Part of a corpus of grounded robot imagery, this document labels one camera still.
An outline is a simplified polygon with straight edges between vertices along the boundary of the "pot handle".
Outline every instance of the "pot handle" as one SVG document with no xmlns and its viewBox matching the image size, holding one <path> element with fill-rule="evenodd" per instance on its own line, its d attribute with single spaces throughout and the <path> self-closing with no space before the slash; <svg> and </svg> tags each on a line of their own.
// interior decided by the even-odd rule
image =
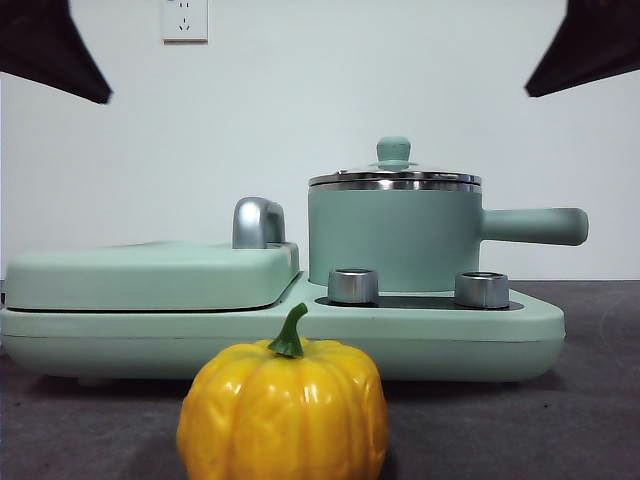
<svg viewBox="0 0 640 480">
<path fill-rule="evenodd" d="M 580 245 L 589 232 L 587 214 L 579 208 L 483 212 L 483 240 Z"/>
</svg>

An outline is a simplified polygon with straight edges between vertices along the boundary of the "pumpkin stem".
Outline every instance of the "pumpkin stem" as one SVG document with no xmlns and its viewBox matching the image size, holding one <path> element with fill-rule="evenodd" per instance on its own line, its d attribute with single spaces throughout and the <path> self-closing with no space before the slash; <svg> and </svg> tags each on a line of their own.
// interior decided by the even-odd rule
<svg viewBox="0 0 640 480">
<path fill-rule="evenodd" d="M 269 349 L 284 357 L 303 357 L 304 351 L 296 328 L 298 320 L 308 311 L 304 303 L 299 303 L 293 307 L 284 321 L 280 334 L 269 344 Z"/>
</svg>

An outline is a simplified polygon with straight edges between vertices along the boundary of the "electrical socket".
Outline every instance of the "electrical socket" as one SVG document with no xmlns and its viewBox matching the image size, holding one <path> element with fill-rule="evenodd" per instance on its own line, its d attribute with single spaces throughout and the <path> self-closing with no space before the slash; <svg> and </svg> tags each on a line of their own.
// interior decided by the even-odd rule
<svg viewBox="0 0 640 480">
<path fill-rule="evenodd" d="M 162 0 L 165 42 L 206 42 L 209 39 L 209 0 Z"/>
</svg>

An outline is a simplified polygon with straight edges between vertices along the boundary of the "gray table surface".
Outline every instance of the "gray table surface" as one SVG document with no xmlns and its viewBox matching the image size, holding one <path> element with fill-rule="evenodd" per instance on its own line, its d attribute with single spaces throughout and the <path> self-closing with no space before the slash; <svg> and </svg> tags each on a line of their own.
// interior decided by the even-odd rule
<svg viewBox="0 0 640 480">
<path fill-rule="evenodd" d="M 519 384 L 385 382 L 381 479 L 639 479 L 640 282 L 512 282 L 561 307 L 552 370 Z M 0 357 L 2 480 L 185 479 L 184 381 L 86 389 Z"/>
</svg>

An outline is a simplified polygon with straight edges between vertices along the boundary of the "mint green pot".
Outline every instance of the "mint green pot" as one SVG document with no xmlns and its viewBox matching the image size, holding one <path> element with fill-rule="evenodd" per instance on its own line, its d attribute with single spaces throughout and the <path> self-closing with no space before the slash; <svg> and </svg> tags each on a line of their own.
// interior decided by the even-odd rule
<svg viewBox="0 0 640 480">
<path fill-rule="evenodd" d="M 315 177 L 309 185 L 309 279 L 335 268 L 376 270 L 386 292 L 454 289 L 477 271 L 483 240 L 579 245 L 587 215 L 577 208 L 483 210 L 477 176 L 419 169 L 410 143 L 385 137 L 377 164 Z"/>
</svg>

